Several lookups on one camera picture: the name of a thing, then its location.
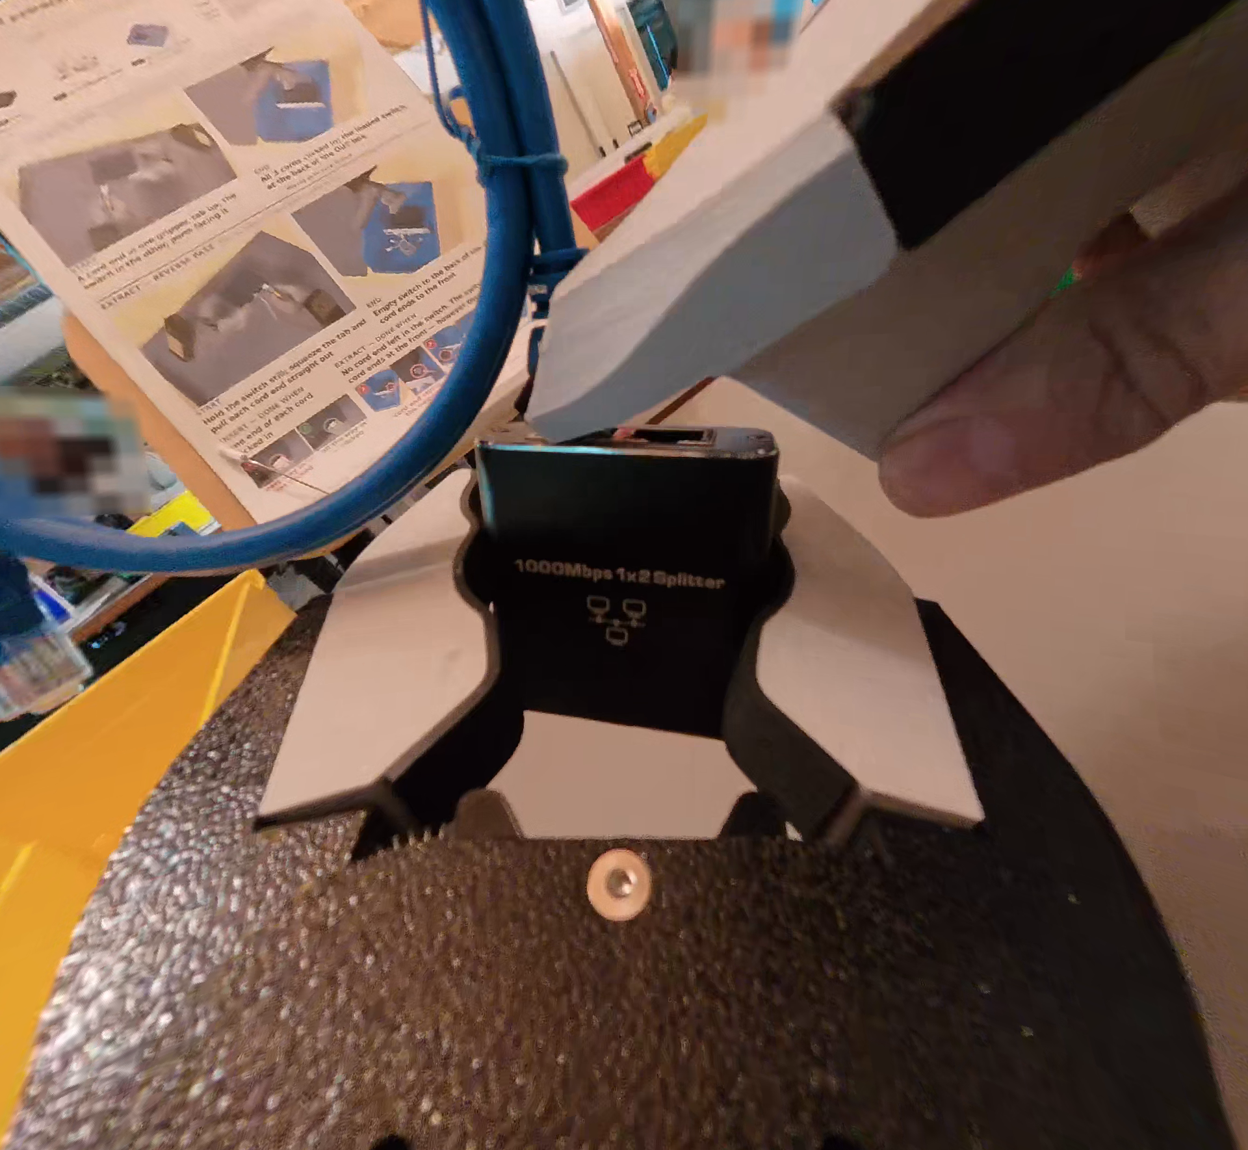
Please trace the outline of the black ethernet splitter box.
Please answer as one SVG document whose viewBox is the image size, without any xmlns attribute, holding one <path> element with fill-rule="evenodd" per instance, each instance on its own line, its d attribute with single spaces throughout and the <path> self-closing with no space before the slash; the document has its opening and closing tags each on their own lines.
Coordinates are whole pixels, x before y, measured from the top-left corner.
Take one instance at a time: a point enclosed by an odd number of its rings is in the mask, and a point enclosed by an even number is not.
<svg viewBox="0 0 1248 1150">
<path fill-rule="evenodd" d="M 501 432 L 476 461 L 488 599 L 523 709 L 720 738 L 777 534 L 773 434 Z"/>
</svg>

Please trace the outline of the wooden instruction board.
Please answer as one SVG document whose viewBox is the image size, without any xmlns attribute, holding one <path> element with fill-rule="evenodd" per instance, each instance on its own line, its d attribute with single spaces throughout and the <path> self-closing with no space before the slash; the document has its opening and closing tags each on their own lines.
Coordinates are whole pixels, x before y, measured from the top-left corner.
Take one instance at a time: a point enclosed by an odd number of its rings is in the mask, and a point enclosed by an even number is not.
<svg viewBox="0 0 1248 1150">
<path fill-rule="evenodd" d="M 342 0 L 178 6 L 152 94 L 71 153 L 93 365 L 271 522 L 345 487 L 436 399 L 472 330 L 485 208 L 429 96 Z"/>
</svg>

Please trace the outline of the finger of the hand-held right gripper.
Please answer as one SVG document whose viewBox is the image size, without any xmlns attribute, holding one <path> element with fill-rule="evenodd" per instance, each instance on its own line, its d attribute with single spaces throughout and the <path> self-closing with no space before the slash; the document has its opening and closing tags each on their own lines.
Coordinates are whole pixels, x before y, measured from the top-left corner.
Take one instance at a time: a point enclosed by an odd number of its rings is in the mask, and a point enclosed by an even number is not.
<svg viewBox="0 0 1248 1150">
<path fill-rule="evenodd" d="M 623 424 L 709 377 L 739 377 L 867 456 L 1013 335 L 1109 205 L 1075 161 L 1106 114 L 1026 144 L 985 187 L 990 135 L 969 161 L 925 115 L 879 108 L 801 128 L 664 234 L 629 229 L 556 298 L 528 408 L 566 441 Z M 953 161 L 939 177 L 933 163 Z"/>
</svg>

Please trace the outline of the person's right hand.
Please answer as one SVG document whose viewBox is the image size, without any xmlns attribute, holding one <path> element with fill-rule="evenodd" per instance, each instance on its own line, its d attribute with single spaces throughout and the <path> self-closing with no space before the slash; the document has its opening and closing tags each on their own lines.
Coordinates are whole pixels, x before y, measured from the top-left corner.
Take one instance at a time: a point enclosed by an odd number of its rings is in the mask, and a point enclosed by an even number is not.
<svg viewBox="0 0 1248 1150">
<path fill-rule="evenodd" d="M 947 518 L 1137 453 L 1246 392 L 1247 191 L 1160 237 L 1132 214 L 1075 262 L 1075 281 L 899 424 L 886 497 Z"/>
</svg>

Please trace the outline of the yellow parts tray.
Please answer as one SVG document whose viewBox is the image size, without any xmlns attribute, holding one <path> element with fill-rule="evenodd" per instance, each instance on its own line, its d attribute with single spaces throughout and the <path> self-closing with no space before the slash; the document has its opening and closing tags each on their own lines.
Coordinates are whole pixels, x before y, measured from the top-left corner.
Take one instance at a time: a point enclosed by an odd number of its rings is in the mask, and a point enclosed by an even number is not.
<svg viewBox="0 0 1248 1150">
<path fill-rule="evenodd" d="M 693 143 L 695 138 L 707 127 L 708 118 L 707 114 L 688 118 L 680 126 L 662 136 L 658 143 L 652 143 L 642 156 L 647 175 L 655 181 L 663 177 L 688 146 Z"/>
</svg>

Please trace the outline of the red parts tray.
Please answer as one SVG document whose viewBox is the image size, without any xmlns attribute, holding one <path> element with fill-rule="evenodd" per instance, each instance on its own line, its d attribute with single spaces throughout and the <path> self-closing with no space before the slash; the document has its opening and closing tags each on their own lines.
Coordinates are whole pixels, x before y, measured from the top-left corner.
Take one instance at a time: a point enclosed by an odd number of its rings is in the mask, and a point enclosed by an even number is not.
<svg viewBox="0 0 1248 1150">
<path fill-rule="evenodd" d="M 572 196 L 570 206 L 589 232 L 602 238 L 648 195 L 655 183 L 647 155 L 639 153 Z"/>
</svg>

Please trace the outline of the yellow plastic bin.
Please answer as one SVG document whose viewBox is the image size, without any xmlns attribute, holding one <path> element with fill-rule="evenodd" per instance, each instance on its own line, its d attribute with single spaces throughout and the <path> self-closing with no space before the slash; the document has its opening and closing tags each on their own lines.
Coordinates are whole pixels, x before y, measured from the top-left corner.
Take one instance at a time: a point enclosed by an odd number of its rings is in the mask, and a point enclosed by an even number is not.
<svg viewBox="0 0 1248 1150">
<path fill-rule="evenodd" d="M 247 571 L 3 752 L 3 1129 L 108 861 L 165 771 L 292 620 Z"/>
</svg>

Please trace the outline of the printed instruction sheet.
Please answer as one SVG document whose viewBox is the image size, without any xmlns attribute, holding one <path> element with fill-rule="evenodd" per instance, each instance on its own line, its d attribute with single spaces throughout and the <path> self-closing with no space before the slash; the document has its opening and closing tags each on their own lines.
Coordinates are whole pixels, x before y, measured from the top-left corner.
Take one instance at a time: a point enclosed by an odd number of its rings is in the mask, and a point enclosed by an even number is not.
<svg viewBox="0 0 1248 1150">
<path fill-rule="evenodd" d="M 485 195 L 341 0 L 3 0 L 3 236 L 268 522 L 427 409 Z"/>
</svg>

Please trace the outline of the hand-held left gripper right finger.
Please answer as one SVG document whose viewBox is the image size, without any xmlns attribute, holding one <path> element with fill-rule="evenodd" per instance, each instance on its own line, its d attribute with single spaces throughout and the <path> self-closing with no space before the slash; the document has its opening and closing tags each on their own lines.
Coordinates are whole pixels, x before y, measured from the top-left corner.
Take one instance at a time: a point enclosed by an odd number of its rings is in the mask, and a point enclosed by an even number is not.
<svg viewBox="0 0 1248 1150">
<path fill-rule="evenodd" d="M 870 813 L 985 817 L 917 601 L 883 552 L 794 475 L 780 483 L 774 591 L 727 690 L 727 750 L 807 842 Z"/>
</svg>

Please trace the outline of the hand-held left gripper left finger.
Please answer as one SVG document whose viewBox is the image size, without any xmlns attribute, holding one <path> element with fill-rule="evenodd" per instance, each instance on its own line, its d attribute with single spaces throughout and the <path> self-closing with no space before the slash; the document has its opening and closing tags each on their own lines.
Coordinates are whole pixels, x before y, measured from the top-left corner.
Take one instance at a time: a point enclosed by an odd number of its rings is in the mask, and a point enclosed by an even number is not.
<svg viewBox="0 0 1248 1150">
<path fill-rule="evenodd" d="M 368 811 L 438 829 L 519 750 L 497 618 L 470 585 L 475 471 L 454 471 L 336 587 L 256 828 Z"/>
</svg>

